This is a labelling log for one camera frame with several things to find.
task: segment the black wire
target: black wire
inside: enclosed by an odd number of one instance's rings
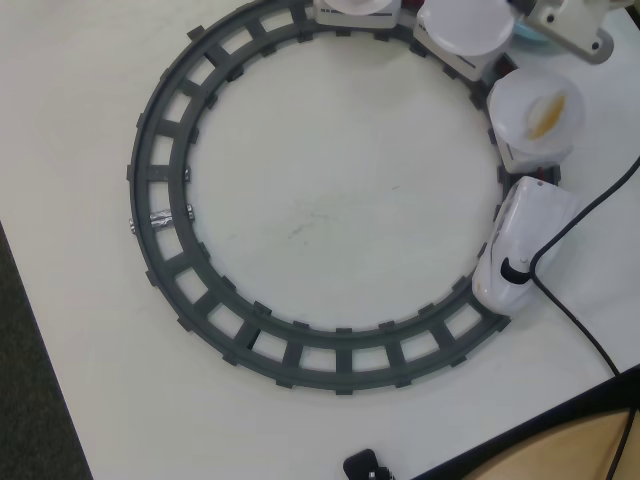
[[[569,233],[569,231],[571,231],[573,227],[575,227],[578,223],[580,223],[584,219],[584,217],[586,217],[593,210],[595,210],[596,207],[598,207],[598,205],[600,205],[602,202],[608,199],[611,195],[613,195],[616,191],[618,191],[620,187],[622,187],[625,183],[627,183],[629,179],[633,176],[633,174],[636,173],[638,168],[640,168],[640,157],[638,157],[638,159],[634,162],[631,168],[627,171],[627,173],[625,173],[620,178],[620,180],[614,183],[611,187],[609,187],[609,189],[606,192],[604,192],[602,195],[596,198],[593,202],[587,205],[587,207],[584,210],[582,210],[573,220],[571,220],[567,224],[567,226],[560,231],[560,233],[558,233],[555,237],[553,237],[553,239],[551,239],[549,243],[547,243],[544,247],[542,247],[540,251],[538,251],[538,253],[536,253],[533,256],[533,259],[531,260],[531,266],[529,268],[529,273],[531,274],[531,279],[533,280],[533,282],[538,286],[540,290],[542,290],[542,292],[547,297],[549,297],[549,299],[553,303],[556,304],[556,306],[560,310],[564,312],[564,314],[567,317],[569,317],[569,319],[575,324],[575,326],[578,327],[578,329],[580,329],[580,331],[589,339],[589,341],[593,344],[596,350],[598,350],[598,353],[600,353],[604,361],[607,362],[607,365],[609,365],[609,368],[611,369],[611,371],[616,377],[620,375],[620,371],[613,363],[613,360],[611,360],[611,357],[609,357],[609,354],[607,354],[605,349],[602,348],[602,345],[600,345],[600,342],[598,342],[595,339],[595,337],[591,335],[591,332],[589,332],[589,330],[586,329],[586,327],[582,324],[582,322],[580,322],[580,320],[578,320],[578,318],[573,313],[571,313],[571,311],[567,307],[565,307],[562,304],[562,302],[558,300],[553,293],[551,293],[551,291],[545,286],[545,284],[542,283],[542,281],[540,280],[540,278],[538,278],[538,275],[536,274],[536,267],[538,266],[538,262],[540,261],[542,256],[545,253],[547,253],[549,249],[551,249],[556,243],[560,241],[560,239],[562,239],[567,233]],[[607,473],[606,480],[613,480],[613,476],[615,475],[616,469],[618,468],[618,463],[620,463],[620,458],[622,457],[622,452],[624,451],[624,447],[627,444],[627,439],[629,438],[629,433],[631,432],[631,427],[633,426],[633,419],[635,418],[635,414],[636,414],[636,409],[632,408],[629,411],[629,417],[627,418],[627,423],[625,425],[624,432],[622,433],[622,438],[620,439],[620,443],[618,444],[616,454],[614,455],[613,461],[611,462],[611,466],[609,467],[609,472]]]
[[[600,205],[602,202],[608,199],[611,195],[613,195],[616,191],[618,191],[620,187],[622,187],[625,183],[627,183],[627,181],[632,177],[632,175],[636,173],[636,170],[638,170],[638,168],[640,168],[640,157],[638,157],[638,159],[634,162],[631,168],[627,171],[627,173],[625,173],[620,178],[620,180],[614,183],[611,187],[609,187],[609,189],[606,192],[604,192],[602,195],[596,198],[593,202],[591,202],[573,220],[571,220],[562,230],[560,230],[560,233],[558,233],[555,237],[551,239],[549,243],[547,243],[544,247],[542,247],[540,251],[538,251],[538,253],[536,253],[533,256],[533,259],[531,260],[531,265],[529,267],[529,273],[531,274],[531,279],[533,280],[533,282],[538,286],[540,290],[542,290],[542,292],[547,297],[549,297],[549,299],[553,303],[557,305],[557,307],[560,310],[562,310],[565,313],[567,317],[569,317],[569,319],[575,324],[575,326],[578,327],[580,331],[593,344],[593,346],[596,347],[596,350],[598,350],[598,353],[600,353],[604,361],[607,362],[607,365],[609,365],[609,368],[611,369],[611,371],[615,376],[620,375],[620,371],[616,368],[615,364],[611,360],[611,357],[609,357],[609,355],[604,350],[604,348],[602,348],[602,345],[600,345],[600,343],[595,339],[595,337],[591,335],[591,332],[589,332],[589,330],[586,329],[586,327],[582,324],[582,322],[580,322],[580,320],[578,320],[576,316],[573,313],[571,313],[571,311],[567,307],[565,307],[562,304],[562,302],[558,300],[553,293],[551,293],[551,291],[544,285],[544,283],[542,283],[542,281],[540,280],[540,278],[538,278],[538,275],[536,274],[536,267],[538,266],[538,262],[540,261],[540,259],[545,253],[547,253],[556,243],[558,243],[567,233],[569,233],[569,231],[571,231],[573,227],[575,227],[578,223],[580,223],[584,219],[584,217],[586,217],[593,210],[595,210],[595,208],[598,207],[598,205]]]
[[[636,416],[636,409],[632,408],[629,411],[627,424],[624,426],[624,432],[622,432],[622,438],[620,439],[620,443],[618,444],[618,449],[616,450],[616,454],[614,455],[613,461],[611,462],[611,466],[609,467],[609,473],[607,473],[606,480],[613,480],[613,476],[616,474],[616,469],[618,468],[618,463],[620,463],[620,458],[622,457],[622,452],[624,450],[624,447],[627,444],[629,433],[631,433],[631,427],[633,426],[633,419],[635,418],[635,416]]]

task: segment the white tabletop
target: white tabletop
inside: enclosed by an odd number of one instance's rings
[[[184,332],[144,275],[125,169],[185,33],[240,3],[0,1],[0,220],[94,477],[339,479],[342,460],[370,447],[406,479],[606,380],[542,297],[459,367],[347,398],[276,387]],[[512,52],[587,97],[586,135],[563,165],[563,186],[585,201],[640,153],[640,32],[624,12],[605,28],[616,48],[601,66]],[[247,68],[200,129],[196,231],[216,268],[283,318],[401,319],[468,273],[490,231],[486,121],[459,82],[399,43],[285,48]],[[640,363],[639,187],[572,232],[545,275],[621,370]],[[182,281],[197,293],[197,279]]]

